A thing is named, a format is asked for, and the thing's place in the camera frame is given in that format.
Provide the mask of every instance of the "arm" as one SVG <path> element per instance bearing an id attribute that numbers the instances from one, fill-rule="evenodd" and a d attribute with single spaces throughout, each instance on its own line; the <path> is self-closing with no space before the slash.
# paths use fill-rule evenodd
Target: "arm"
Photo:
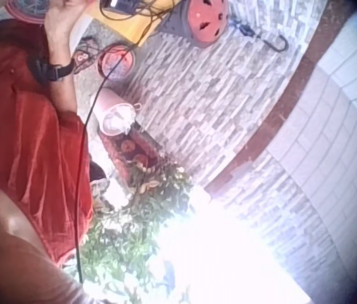
<path id="1" fill-rule="evenodd" d="M 45 17 L 45 31 L 49 46 L 49 63 L 67 66 L 71 60 L 69 40 L 72 28 L 90 0 L 50 0 Z M 77 112 L 73 75 L 50 83 L 53 106 L 58 112 Z"/>

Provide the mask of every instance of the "handle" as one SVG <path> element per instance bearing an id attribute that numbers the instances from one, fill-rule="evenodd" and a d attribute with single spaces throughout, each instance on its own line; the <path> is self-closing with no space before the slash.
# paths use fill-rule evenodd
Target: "handle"
<path id="1" fill-rule="evenodd" d="M 142 105 L 140 103 L 136 103 L 136 104 L 134 104 L 134 109 L 136 111 L 141 111 L 142 110 Z"/>

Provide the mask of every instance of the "pot with holes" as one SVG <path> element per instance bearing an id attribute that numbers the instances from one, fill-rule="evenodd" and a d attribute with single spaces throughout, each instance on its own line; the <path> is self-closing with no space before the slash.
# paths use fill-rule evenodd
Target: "pot with holes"
<path id="1" fill-rule="evenodd" d="M 219 39 L 228 24 L 228 5 L 228 0 L 182 0 L 162 21 L 159 30 L 207 48 Z"/>

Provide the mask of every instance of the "wristwatch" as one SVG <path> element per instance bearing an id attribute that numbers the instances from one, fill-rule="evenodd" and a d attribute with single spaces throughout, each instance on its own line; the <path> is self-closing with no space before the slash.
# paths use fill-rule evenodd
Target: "wristwatch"
<path id="1" fill-rule="evenodd" d="M 61 81 L 64 77 L 73 73 L 75 60 L 72 58 L 67 66 L 51 65 L 41 58 L 29 59 L 28 66 L 32 75 L 41 84 Z"/>

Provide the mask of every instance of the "person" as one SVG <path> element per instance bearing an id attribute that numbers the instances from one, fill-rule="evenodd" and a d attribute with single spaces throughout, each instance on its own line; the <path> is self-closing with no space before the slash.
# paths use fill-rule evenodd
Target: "person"
<path id="1" fill-rule="evenodd" d="M 95 302 L 59 268 L 75 250 L 75 221 L 81 240 L 92 217 L 68 43 L 89 2 L 50 0 L 44 27 L 0 22 L 0 303 Z"/>

